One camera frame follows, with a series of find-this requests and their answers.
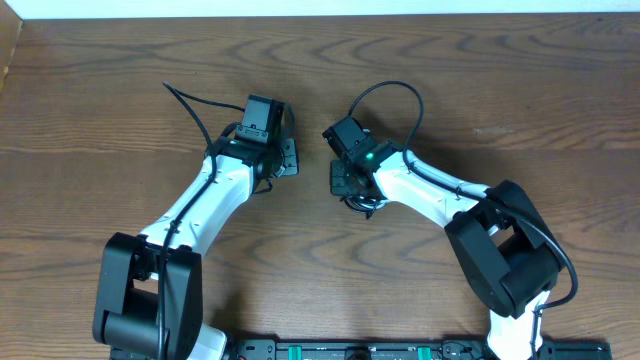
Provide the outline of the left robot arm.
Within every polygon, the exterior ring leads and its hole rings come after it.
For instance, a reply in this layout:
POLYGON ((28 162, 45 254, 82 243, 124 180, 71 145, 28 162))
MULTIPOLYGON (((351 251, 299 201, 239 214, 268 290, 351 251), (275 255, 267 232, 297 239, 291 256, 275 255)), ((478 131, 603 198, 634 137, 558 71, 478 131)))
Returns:
POLYGON ((252 95, 241 111, 241 122, 206 140, 198 175, 159 219, 107 242, 92 333, 111 358, 225 357, 227 335, 203 320, 203 258, 261 183, 299 172, 291 107, 252 95))

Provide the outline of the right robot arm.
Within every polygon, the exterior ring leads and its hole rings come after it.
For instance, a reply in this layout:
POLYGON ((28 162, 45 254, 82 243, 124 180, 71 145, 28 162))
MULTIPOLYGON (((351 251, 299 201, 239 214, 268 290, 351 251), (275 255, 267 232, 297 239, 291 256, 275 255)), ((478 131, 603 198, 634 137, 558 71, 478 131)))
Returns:
POLYGON ((442 227, 471 289, 490 310, 489 350, 532 359, 542 346, 540 315, 566 260, 523 189, 458 179, 347 116, 323 137, 336 154, 330 184, 351 209, 372 215, 408 206, 442 227))

